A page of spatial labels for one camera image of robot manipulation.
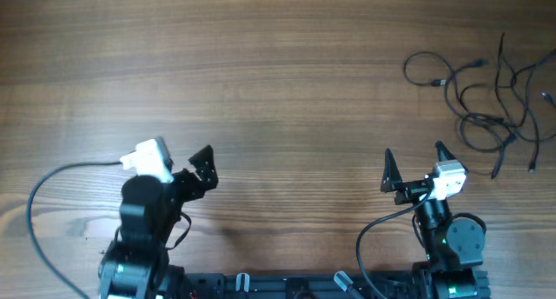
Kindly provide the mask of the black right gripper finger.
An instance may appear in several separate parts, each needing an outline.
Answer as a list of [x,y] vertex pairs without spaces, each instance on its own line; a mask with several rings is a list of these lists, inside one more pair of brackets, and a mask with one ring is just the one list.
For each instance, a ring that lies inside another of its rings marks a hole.
[[467,173],[467,167],[448,150],[442,141],[437,141],[435,148],[439,159],[434,165],[437,173]]
[[394,155],[391,149],[385,150],[385,165],[381,182],[381,192],[397,191],[403,184],[402,177],[397,167]]

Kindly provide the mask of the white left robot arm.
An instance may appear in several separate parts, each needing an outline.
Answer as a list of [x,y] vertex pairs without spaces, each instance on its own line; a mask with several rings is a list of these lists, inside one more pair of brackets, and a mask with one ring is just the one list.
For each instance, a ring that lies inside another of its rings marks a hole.
[[198,297],[184,268],[169,263],[167,242],[178,222],[191,222],[183,204],[217,187],[213,148],[204,147],[189,163],[194,173],[183,169],[168,182],[153,174],[137,174],[122,186],[121,226],[98,270],[101,298]]

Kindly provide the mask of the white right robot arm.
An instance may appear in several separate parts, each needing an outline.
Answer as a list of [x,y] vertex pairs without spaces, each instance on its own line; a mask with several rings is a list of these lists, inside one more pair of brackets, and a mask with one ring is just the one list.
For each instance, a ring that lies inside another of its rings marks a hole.
[[440,141],[435,144],[438,162],[422,179],[405,182],[394,155],[385,151],[381,191],[394,192],[394,203],[410,204],[414,231],[426,252],[412,273],[423,283],[426,298],[489,298],[491,290],[483,264],[486,223],[471,213],[454,214],[447,199],[459,194],[467,168]]

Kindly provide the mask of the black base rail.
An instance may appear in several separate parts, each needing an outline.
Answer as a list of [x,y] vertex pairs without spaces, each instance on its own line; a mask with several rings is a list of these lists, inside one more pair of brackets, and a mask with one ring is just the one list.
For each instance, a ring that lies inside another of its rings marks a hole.
[[[372,272],[369,274],[376,294],[364,277],[351,275],[353,290],[364,298],[419,298],[420,291],[411,274],[406,271]],[[187,298],[208,299],[294,299],[352,298],[349,290],[344,290],[327,275],[253,275],[240,274],[188,274],[192,289]]]

